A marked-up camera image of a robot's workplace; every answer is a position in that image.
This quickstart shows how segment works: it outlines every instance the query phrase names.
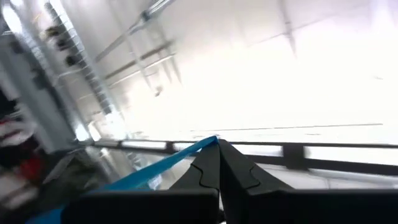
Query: blue strap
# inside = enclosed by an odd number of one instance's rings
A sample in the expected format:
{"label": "blue strap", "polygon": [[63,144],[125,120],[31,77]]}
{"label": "blue strap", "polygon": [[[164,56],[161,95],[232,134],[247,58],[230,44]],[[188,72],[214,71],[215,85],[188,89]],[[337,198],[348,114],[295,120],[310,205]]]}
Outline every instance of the blue strap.
{"label": "blue strap", "polygon": [[[140,185],[148,182],[156,175],[163,173],[170,169],[176,163],[180,162],[183,158],[190,154],[199,151],[201,148],[206,146],[218,144],[216,136],[208,137],[196,142],[195,144],[187,147],[180,152],[177,152],[159,162],[149,165],[135,173],[128,175],[127,177],[116,181],[113,184],[107,185],[99,190],[132,190]],[[45,213],[39,217],[33,218],[27,222],[27,224],[61,224],[60,215],[63,210],[62,208],[54,209],[48,213]]]}

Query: metal frame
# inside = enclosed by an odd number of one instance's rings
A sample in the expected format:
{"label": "metal frame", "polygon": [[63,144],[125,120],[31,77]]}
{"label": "metal frame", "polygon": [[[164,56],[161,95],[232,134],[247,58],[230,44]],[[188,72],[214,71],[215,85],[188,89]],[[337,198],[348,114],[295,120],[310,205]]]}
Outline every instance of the metal frame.
{"label": "metal frame", "polygon": [[[155,142],[164,144],[164,147],[132,147],[127,146],[129,142],[149,143]],[[79,142],[84,146],[106,147],[122,151],[141,152],[146,154],[169,155],[178,152],[175,144],[194,143],[194,141],[112,141],[100,140],[97,142]],[[282,146],[282,157],[246,155],[256,163],[285,166],[290,170],[334,170],[342,172],[355,172],[360,174],[376,175],[398,175],[398,166],[384,164],[368,164],[361,162],[327,161],[322,159],[309,159],[305,157],[305,147],[355,147],[355,148],[377,148],[377,149],[398,149],[398,145],[391,144],[346,144],[346,143],[315,143],[315,142],[230,142],[239,146]]]}

